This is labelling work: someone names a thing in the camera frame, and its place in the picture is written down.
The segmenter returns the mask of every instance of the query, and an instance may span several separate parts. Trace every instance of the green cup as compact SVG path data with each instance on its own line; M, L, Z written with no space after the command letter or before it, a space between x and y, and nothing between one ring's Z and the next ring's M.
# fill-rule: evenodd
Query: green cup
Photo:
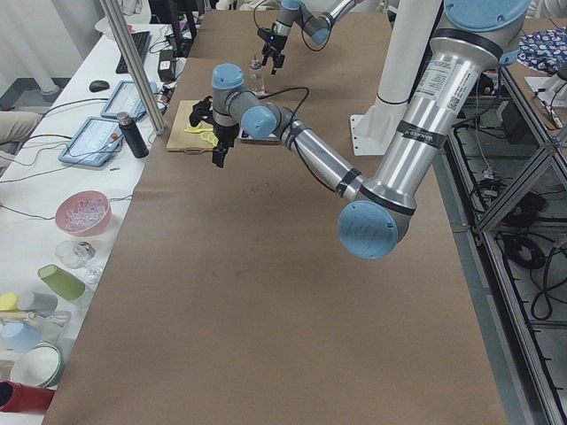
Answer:
M57 295L67 301L75 301L85 291L83 282L54 264L40 268L37 275Z

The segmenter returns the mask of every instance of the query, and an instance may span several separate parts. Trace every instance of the gray cup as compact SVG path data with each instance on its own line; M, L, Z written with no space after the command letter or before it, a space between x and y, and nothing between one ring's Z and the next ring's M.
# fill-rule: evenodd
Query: gray cup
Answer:
M57 297L40 292L24 292L18 298L18 308L24 312L38 313L48 317L57 309Z

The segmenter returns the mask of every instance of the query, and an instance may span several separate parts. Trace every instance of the pink bowl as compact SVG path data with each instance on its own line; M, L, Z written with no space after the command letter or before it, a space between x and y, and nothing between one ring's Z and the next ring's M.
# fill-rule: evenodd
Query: pink bowl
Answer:
M88 213L90 217L82 220L82 215ZM73 236L100 235L112 215L110 202L104 193L85 190L63 201L55 213L55 224Z

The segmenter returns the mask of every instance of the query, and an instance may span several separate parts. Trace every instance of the white plate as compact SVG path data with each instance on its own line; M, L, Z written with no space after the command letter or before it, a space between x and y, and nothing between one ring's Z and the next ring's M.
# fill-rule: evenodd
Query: white plate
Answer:
M18 359L10 373L10 379L35 387L43 386L58 372L61 354L49 345L40 345Z

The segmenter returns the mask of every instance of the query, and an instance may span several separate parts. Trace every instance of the keyboard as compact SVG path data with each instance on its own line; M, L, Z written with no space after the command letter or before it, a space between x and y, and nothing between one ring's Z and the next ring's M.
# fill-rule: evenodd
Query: keyboard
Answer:
M150 47L150 31L143 31L141 33L132 33L132 40L134 40L134 45L140 56L140 60L144 63L145 55L148 53ZM126 65L126 60L123 56L120 56L120 61L118 66L116 66L116 73L128 73L128 65Z

